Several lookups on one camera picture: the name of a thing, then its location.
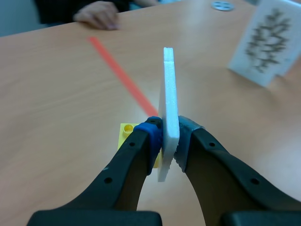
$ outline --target white card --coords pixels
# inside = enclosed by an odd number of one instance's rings
[[[267,86],[285,68],[301,44],[301,5],[289,0],[261,0],[229,68]]]

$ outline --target foam piece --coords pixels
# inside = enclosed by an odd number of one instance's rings
[[[173,48],[164,48],[163,55],[164,75],[161,82],[158,112],[163,123],[163,144],[158,165],[158,182],[165,181],[180,138]]]

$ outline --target red line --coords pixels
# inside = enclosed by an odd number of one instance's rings
[[[96,37],[90,37],[90,42],[95,47],[99,55],[105,60],[107,65],[115,73],[116,77],[119,78],[121,83],[130,92],[133,98],[138,102],[140,107],[149,116],[157,116],[158,112],[146,96],[139,90],[138,86],[133,82],[133,80],[127,75],[127,73],[121,68],[121,66],[116,62],[108,50],[101,44],[101,42]]]

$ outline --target wooden table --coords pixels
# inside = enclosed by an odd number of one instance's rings
[[[119,125],[147,116],[88,42],[98,37],[158,107],[163,47],[173,47],[179,114],[204,125],[275,186],[301,200],[301,61],[268,89],[228,71],[254,7],[187,0],[126,12],[121,30],[79,24],[0,38],[0,225],[81,193],[116,153]],[[138,208],[164,225],[204,225],[185,174],[147,177]]]

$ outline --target person's hand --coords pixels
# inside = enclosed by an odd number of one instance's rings
[[[93,2],[74,15],[73,20],[88,23],[101,30],[118,29],[118,10],[112,2]]]

